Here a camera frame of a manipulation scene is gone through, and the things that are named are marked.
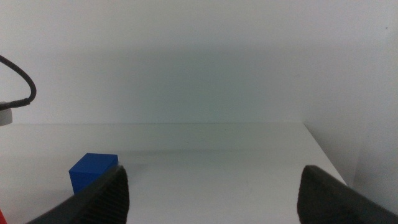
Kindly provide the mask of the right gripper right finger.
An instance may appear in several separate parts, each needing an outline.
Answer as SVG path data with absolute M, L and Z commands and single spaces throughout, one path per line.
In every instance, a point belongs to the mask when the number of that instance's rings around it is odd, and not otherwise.
M 315 165 L 304 167 L 297 200 L 300 223 L 391 223 L 397 215 Z

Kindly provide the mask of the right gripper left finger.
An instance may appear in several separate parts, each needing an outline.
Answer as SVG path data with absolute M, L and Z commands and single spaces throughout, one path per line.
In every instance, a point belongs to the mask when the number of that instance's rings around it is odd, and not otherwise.
M 125 224 L 129 212 L 126 170 L 117 165 L 30 224 Z

